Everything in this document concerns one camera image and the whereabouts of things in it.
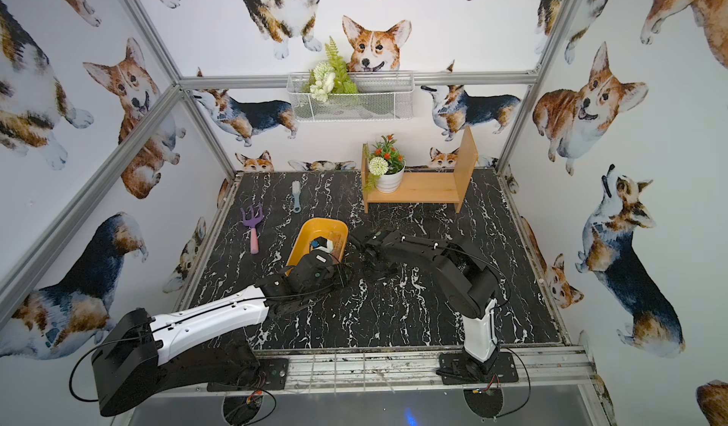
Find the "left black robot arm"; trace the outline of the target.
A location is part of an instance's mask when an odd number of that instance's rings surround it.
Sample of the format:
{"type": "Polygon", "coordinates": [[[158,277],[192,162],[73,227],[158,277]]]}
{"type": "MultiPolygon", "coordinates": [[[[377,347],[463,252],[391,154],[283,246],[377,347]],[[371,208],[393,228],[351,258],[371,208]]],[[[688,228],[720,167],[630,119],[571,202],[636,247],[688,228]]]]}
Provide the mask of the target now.
{"type": "Polygon", "coordinates": [[[114,417],[157,393],[195,384],[255,388],[261,364],[247,345],[205,348],[236,329],[298,312],[347,286],[352,269],[316,250],[238,293],[182,312],[128,312],[95,350],[91,363],[100,414],[114,417]]]}

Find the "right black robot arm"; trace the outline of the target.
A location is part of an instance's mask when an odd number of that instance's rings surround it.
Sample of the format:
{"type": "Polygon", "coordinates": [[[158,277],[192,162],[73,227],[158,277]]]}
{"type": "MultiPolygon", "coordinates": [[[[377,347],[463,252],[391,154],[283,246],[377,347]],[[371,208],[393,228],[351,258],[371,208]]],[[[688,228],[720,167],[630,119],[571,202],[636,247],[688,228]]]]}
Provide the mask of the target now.
{"type": "Polygon", "coordinates": [[[364,273],[384,279],[401,264],[433,277],[464,325],[464,357],[438,373],[460,382],[487,382],[496,377],[499,342],[495,329],[499,280],[475,245],[466,240],[432,240],[396,230],[358,228],[351,235],[362,254],[364,273]]]}

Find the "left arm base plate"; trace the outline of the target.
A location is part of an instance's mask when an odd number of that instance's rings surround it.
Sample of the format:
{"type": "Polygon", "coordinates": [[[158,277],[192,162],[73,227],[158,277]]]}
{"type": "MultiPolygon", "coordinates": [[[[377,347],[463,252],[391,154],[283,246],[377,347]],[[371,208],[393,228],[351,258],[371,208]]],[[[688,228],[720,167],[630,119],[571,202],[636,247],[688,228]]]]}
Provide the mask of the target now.
{"type": "Polygon", "coordinates": [[[282,391],[286,388],[286,378],[289,370],[287,358],[263,358],[256,365],[243,370],[233,382],[210,382],[208,392],[238,392],[265,389],[268,391],[282,391]]]}

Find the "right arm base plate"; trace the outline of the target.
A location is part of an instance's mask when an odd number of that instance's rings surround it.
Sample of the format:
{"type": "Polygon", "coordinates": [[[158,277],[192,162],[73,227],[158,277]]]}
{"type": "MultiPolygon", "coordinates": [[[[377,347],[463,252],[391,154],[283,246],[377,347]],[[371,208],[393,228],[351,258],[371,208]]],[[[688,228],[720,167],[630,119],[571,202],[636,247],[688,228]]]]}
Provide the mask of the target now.
{"type": "Polygon", "coordinates": [[[519,374],[514,356],[508,352],[495,352],[484,363],[466,352],[442,353],[435,373],[445,385],[490,384],[493,382],[517,382],[519,374]]]}

